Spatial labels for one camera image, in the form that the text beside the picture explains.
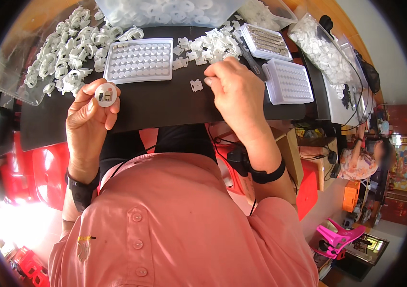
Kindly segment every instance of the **left hand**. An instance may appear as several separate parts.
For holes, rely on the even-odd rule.
[[[100,152],[107,130],[116,123],[120,107],[118,97],[109,107],[101,107],[94,98],[95,90],[106,79],[84,85],[68,109],[66,137],[69,148],[69,175],[82,183],[90,183],[98,172]]]
[[[358,129],[356,130],[356,134],[358,135],[359,138],[363,140],[363,137],[365,136],[365,125],[361,124],[358,126]]]

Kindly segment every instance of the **orange box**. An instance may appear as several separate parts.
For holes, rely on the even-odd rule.
[[[358,193],[360,191],[360,181],[349,181],[344,189],[344,201],[342,202],[342,210],[352,212],[358,201]]]

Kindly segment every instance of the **fingernail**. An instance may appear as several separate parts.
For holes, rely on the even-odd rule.
[[[210,78],[210,77],[206,77],[205,79],[203,79],[203,81],[204,81],[209,87],[211,87],[211,78]]]
[[[90,112],[93,109],[93,100],[91,99],[89,105],[87,106],[87,110]]]

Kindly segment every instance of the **wall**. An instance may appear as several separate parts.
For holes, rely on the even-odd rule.
[[[363,40],[379,72],[384,101],[407,104],[407,59],[395,35],[370,0],[336,0]]]
[[[376,283],[387,272],[391,263],[395,261],[396,257],[398,256],[398,252],[403,244],[406,233],[407,226],[381,220],[376,227],[371,229],[369,234],[390,241],[387,249],[384,251],[384,254],[382,254],[382,257],[379,259],[376,266],[371,268],[363,282],[356,282],[353,279],[345,276],[342,281],[337,284],[337,286],[375,286]]]

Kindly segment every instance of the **floral shirt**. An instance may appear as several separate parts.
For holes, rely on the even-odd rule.
[[[376,160],[365,150],[360,151],[356,166],[350,166],[351,158],[352,150],[344,149],[340,158],[341,170],[339,177],[346,180],[363,180],[373,175],[378,168]]]

